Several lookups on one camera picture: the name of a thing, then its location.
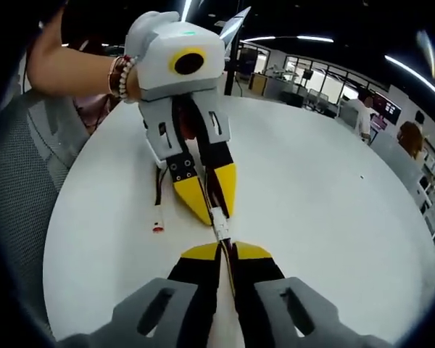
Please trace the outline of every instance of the glass window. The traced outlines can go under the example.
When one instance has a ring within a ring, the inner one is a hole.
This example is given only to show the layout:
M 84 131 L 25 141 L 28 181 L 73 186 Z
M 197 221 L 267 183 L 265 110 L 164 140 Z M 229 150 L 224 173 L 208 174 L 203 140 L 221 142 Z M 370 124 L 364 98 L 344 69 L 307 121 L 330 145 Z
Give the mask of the glass window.
M 285 71 L 289 71 L 291 73 L 295 72 L 295 68 L 297 66 L 298 63 L 298 58 L 296 57 L 287 57 L 286 61 L 285 61 Z M 283 74 L 283 77 L 287 80 L 287 81 L 291 81 L 292 79 L 294 79 L 294 74 Z
M 305 72 L 305 70 L 309 70 L 310 66 L 311 66 L 310 60 L 298 59 L 297 67 L 295 67 L 295 74 L 296 74 L 294 79 L 295 83 L 302 82 L 303 73 Z
M 383 90 L 382 88 L 380 88 L 380 87 L 378 87 L 376 85 L 373 85 L 372 83 L 369 85 L 369 89 L 371 91 L 374 91 L 374 92 L 379 92 L 382 96 L 386 96 L 387 95 L 387 92 L 385 92 L 385 90 Z
M 362 87 L 366 87 L 368 85 L 368 82 L 364 80 L 363 78 L 360 78 L 359 76 L 352 74 L 348 72 L 348 79 L 356 82 L 357 84 L 361 85 Z
M 346 96 L 348 100 L 357 99 L 359 93 L 357 92 L 356 87 L 354 87 L 350 83 L 345 83 L 343 91 L 341 91 L 341 96 Z
M 339 100 L 341 87 L 343 87 L 343 81 L 346 76 L 346 71 L 337 69 L 336 67 L 328 67 L 327 78 L 321 93 L 328 97 L 330 103 L 336 104 Z
M 268 56 L 262 50 L 258 49 L 258 58 L 256 60 L 256 65 L 254 66 L 255 73 L 262 73 L 262 71 L 266 68 L 266 64 L 268 63 Z
M 324 79 L 326 78 L 327 65 L 322 63 L 314 62 L 312 64 L 312 77 L 306 83 L 306 89 L 310 91 L 311 89 L 320 92 L 322 88 Z

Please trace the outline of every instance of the beaded bracelet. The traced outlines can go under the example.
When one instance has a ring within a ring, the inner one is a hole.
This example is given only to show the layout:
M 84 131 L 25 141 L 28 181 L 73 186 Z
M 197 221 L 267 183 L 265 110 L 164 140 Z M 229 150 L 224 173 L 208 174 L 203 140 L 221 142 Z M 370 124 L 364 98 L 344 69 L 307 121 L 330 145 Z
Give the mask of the beaded bracelet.
M 123 100 L 128 99 L 126 82 L 136 62 L 136 57 L 129 56 L 121 56 L 113 60 L 108 74 L 108 87 L 112 95 Z

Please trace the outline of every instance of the mesh chair back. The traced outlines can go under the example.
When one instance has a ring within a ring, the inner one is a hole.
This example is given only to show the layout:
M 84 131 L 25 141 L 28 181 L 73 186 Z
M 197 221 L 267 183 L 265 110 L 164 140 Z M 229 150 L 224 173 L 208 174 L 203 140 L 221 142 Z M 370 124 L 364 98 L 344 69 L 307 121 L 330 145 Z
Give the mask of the mesh chair back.
M 0 112 L 0 242 L 23 307 L 47 328 L 46 232 L 58 192 L 87 138 L 69 98 L 29 91 Z

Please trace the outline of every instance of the office desk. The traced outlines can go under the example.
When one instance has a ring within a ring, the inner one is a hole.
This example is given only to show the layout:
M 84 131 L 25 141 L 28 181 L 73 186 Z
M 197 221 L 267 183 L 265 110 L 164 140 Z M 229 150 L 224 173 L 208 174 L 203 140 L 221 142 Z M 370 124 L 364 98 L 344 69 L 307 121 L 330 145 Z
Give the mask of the office desk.
M 292 86 L 291 82 L 256 73 L 252 74 L 249 83 L 249 89 L 255 94 L 274 100 L 279 100 L 283 91 L 291 91 Z
M 232 238 L 267 249 L 286 277 L 333 302 L 359 334 L 398 340 L 435 273 L 431 236 L 405 187 L 330 118 L 248 98 L 222 105 L 238 170 Z M 118 302 L 166 277 L 182 252 L 215 240 L 176 198 L 169 175 L 162 199 L 165 232 L 157 234 L 143 121 L 135 104 L 121 103 L 76 159 L 51 216 L 43 288 L 57 339 L 109 322 Z M 242 347 L 227 275 L 220 279 L 209 347 Z

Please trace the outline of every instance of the white shirt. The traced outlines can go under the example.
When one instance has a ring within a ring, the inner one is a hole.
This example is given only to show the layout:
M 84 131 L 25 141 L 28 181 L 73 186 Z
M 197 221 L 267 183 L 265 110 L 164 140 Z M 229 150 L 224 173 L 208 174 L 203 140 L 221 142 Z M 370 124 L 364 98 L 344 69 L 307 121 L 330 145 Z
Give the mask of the white shirt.
M 365 107 L 359 99 L 350 100 L 347 105 L 357 111 L 356 132 L 370 135 L 370 114 L 374 113 L 374 109 Z
M 423 135 L 422 125 L 420 123 L 417 123 L 417 122 L 414 122 L 414 124 L 418 126 L 420 133 Z

